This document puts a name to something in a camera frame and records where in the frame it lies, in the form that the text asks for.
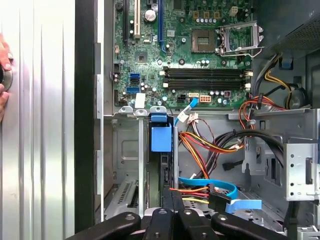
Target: blue drive bracket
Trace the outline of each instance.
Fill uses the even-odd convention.
[[[151,122],[152,123],[166,123],[167,122],[167,114],[151,114]]]
[[[172,127],[154,126],[151,128],[151,151],[171,153],[172,151]]]

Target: silver metal panel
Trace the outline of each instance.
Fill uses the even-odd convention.
[[[0,4],[14,56],[1,135],[1,239],[65,239],[75,224],[75,1]]]
[[[137,205],[128,207],[132,201],[137,185],[137,178],[130,176],[125,178],[116,193],[112,196],[112,200],[104,212],[106,220],[124,212],[138,213]]]
[[[144,117],[138,119],[139,124],[139,140],[138,140],[138,179],[139,179],[139,197],[138,209],[139,215],[142,218],[145,213],[145,176],[146,176],[146,161],[145,161],[145,124]]]
[[[318,144],[301,143],[284,145],[285,198],[287,201],[314,201],[319,199]],[[307,183],[307,161],[310,178]]]

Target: finger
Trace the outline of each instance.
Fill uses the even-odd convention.
[[[5,109],[0,110],[0,123],[2,122],[2,119],[4,118],[5,115]]]
[[[9,93],[6,91],[2,92],[0,95],[0,109],[4,108],[9,98]]]
[[[3,86],[2,84],[0,84],[0,93],[2,93],[5,90],[5,86]]]
[[[8,52],[2,43],[0,43],[0,63],[5,71],[11,70],[11,64],[8,58]]]

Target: metal side panel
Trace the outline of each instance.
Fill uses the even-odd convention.
[[[75,224],[75,1],[0,6],[14,57],[0,137],[0,238],[62,240]]]

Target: blue plastic tab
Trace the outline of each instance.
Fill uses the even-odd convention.
[[[151,122],[153,123],[166,123],[167,114],[151,114]]]
[[[172,127],[154,126],[151,128],[151,151],[171,153]]]
[[[239,209],[262,209],[261,200],[232,200],[230,204],[226,204],[225,212],[228,214],[234,213]]]

